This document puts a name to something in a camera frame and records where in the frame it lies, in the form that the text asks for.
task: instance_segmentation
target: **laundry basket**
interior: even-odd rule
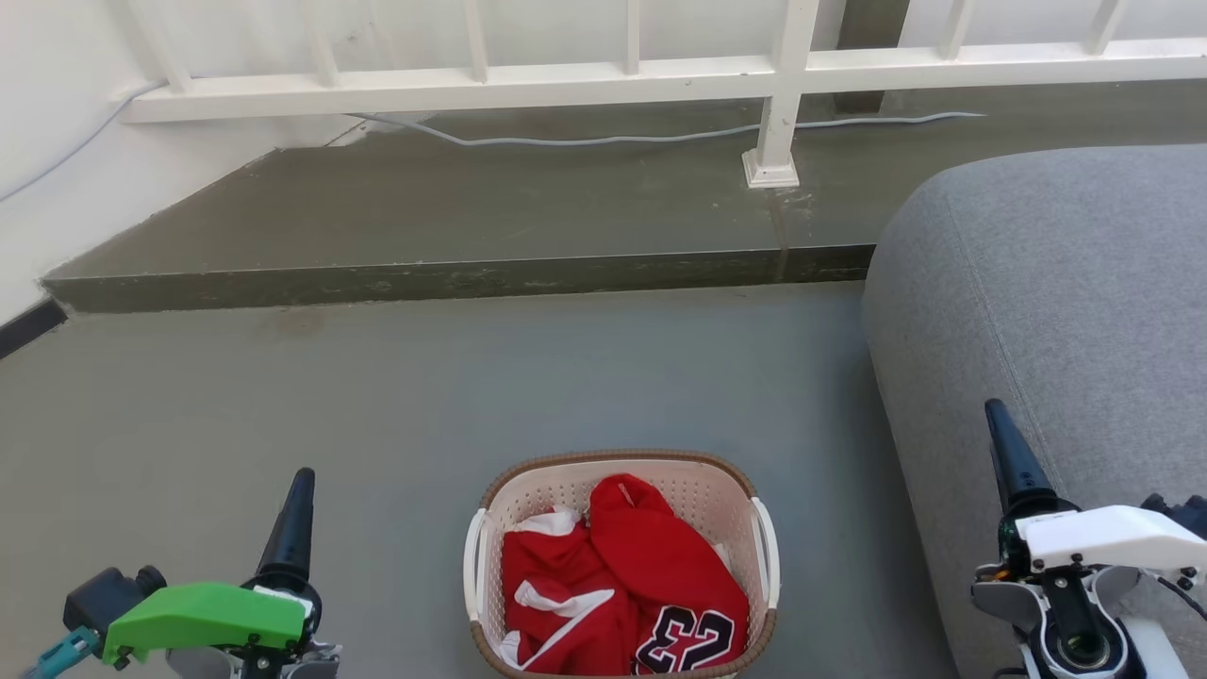
[[[723,549],[750,599],[746,652],[704,669],[676,672],[684,679],[733,677],[763,652],[775,628],[780,598],[780,551],[766,508],[734,466],[706,453],[665,450],[593,451],[540,458],[503,473],[486,490],[465,537],[462,579],[470,632],[495,671],[512,679],[547,677],[507,665],[498,646],[503,626],[503,533],[553,505],[587,514],[591,491],[613,474],[631,474],[655,486],[675,514]]]

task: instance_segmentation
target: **green plastic cover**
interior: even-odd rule
[[[284,649],[302,637],[305,609],[299,602],[262,595],[226,583],[164,587],[113,621],[101,660],[113,665],[118,649],[139,662],[156,649],[256,645]]]

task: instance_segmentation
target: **black cable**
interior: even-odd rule
[[[1207,620],[1207,610],[1203,610],[1203,607],[1200,605],[1199,602],[1196,602],[1193,598],[1190,598],[1190,595],[1183,592],[1182,587],[1178,587],[1177,585],[1174,585],[1173,583],[1170,583],[1168,580],[1166,580],[1165,578],[1161,578],[1160,575],[1156,575],[1156,581],[1160,583],[1161,585],[1164,585],[1166,590],[1168,590],[1168,591],[1173,592],[1174,595],[1177,595],[1178,597],[1180,597],[1182,601],[1186,602],[1186,605],[1190,607],[1195,613],[1197,613],[1200,617],[1202,617],[1203,620]]]

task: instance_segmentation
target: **white cable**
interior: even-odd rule
[[[161,87],[163,87],[165,84],[168,84],[167,80],[157,80],[156,82],[148,82],[148,83],[144,84],[142,87],[139,87],[134,92],[130,92],[129,94],[127,94],[126,98],[122,99],[122,101],[117,105],[117,107],[113,109],[113,112],[109,113],[109,117],[105,118],[105,122],[103,122],[99,125],[97,125],[97,129],[94,129],[92,131],[92,134],[89,134],[83,141],[81,141],[80,144],[77,144],[74,148],[71,148],[70,151],[68,151],[68,153],[65,156],[60,157],[58,160],[54,160],[54,163],[52,163],[49,166],[47,166],[42,171],[35,174],[33,176],[33,178],[30,178],[28,181],[24,181],[22,183],[18,183],[17,187],[13,188],[13,189],[11,189],[11,191],[5,191],[4,194],[0,194],[0,203],[7,200],[8,198],[12,198],[17,193],[21,193],[25,188],[29,188],[35,181],[42,178],[43,176],[51,174],[52,171],[54,171],[57,169],[59,169],[59,165],[62,165],[63,163],[70,160],[71,156],[75,156],[81,150],[83,150],[83,147],[87,146],[93,139],[95,139],[98,134],[100,134],[106,127],[109,127],[109,123],[113,122],[113,118],[117,117],[117,113],[122,112],[122,109],[124,109],[127,105],[129,105],[130,101],[133,101],[138,96],[141,96],[141,95],[146,94],[147,92],[151,92],[152,89],[159,89]]]
[[[438,136],[445,141],[451,141],[457,146],[497,146],[501,144],[518,144],[523,146],[601,146],[604,144],[619,144],[625,141],[642,142],[642,144],[667,144],[674,141],[694,141],[696,139],[716,139],[717,136],[729,136],[731,134],[741,134],[744,131],[752,131],[759,128],[758,124],[746,124],[742,127],[733,127],[729,129],[718,129],[713,131],[695,131],[692,134],[680,134],[676,136],[602,136],[599,139],[525,139],[523,136],[500,136],[495,139],[461,139],[459,136],[453,136],[447,131],[441,131],[438,129],[427,127],[418,122],[400,121],[393,118],[387,118],[385,116],[377,116],[372,113],[348,113],[354,118],[363,118],[367,121],[384,122],[386,124],[396,124],[401,127],[409,127],[410,129],[416,129],[431,134],[432,136]],[[917,118],[842,118],[836,121],[816,121],[816,122],[798,122],[797,129],[816,129],[820,127],[842,127],[847,124],[919,124],[932,121],[941,121],[947,118],[979,118],[985,113],[967,113],[963,111],[951,111],[946,113],[932,113],[929,116],[922,116]]]

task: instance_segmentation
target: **white basket handle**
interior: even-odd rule
[[[771,515],[768,514],[763,502],[751,498],[754,505],[754,516],[758,517],[758,529],[760,542],[759,551],[766,550],[759,566],[764,567],[763,579],[766,583],[766,608],[774,609],[780,605],[780,544],[775,539],[775,526],[771,526]]]
[[[486,510],[478,509],[465,534],[465,556],[461,560],[461,587],[465,590],[465,613],[471,622],[478,622],[478,573],[474,568],[478,556],[478,538],[486,521]]]

